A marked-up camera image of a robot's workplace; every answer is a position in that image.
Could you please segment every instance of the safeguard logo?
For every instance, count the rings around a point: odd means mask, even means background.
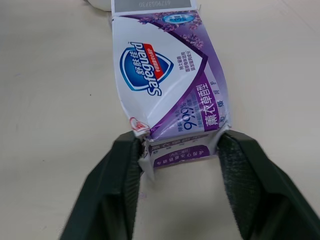
[[[132,91],[147,91],[151,96],[161,96],[160,83],[171,73],[174,64],[154,51],[152,45],[130,42],[120,59],[122,76]]]

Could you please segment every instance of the white object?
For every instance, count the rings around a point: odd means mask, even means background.
[[[88,0],[97,9],[111,12],[111,0]]]

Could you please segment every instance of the white packaging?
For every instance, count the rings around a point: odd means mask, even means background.
[[[190,5],[113,12],[117,90],[134,133],[145,140],[140,166],[149,176],[155,167],[215,154],[230,127],[226,80],[196,4]]]

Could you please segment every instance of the lavender flower graphic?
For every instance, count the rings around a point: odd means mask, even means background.
[[[200,38],[195,34],[191,34],[191,35],[183,34],[181,37],[184,40],[186,40],[188,43],[195,46],[197,49],[201,49],[204,46],[204,42],[201,41]]]
[[[180,23],[180,24],[174,24],[174,23],[165,23],[163,24],[162,27],[160,27],[160,29],[162,29],[165,32],[170,32],[170,31],[174,31],[177,28],[181,27],[181,26],[185,26],[187,25],[189,27],[190,30],[196,30],[201,24],[202,24],[202,20],[198,14],[197,11],[180,11],[180,12],[174,12],[174,11],[170,11],[170,12],[160,12],[160,13],[154,13],[152,14],[152,16],[145,16],[142,17],[139,22],[142,24],[147,24],[147,23],[154,23],[154,22],[161,22],[163,23],[163,17],[165,16],[169,16],[172,14],[190,14],[194,16],[194,19],[190,22],[185,22],[185,23]]]

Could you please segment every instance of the purple packaging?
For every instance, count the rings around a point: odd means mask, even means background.
[[[153,168],[215,154],[231,127],[225,76],[197,10],[114,16],[114,68],[131,127]]]

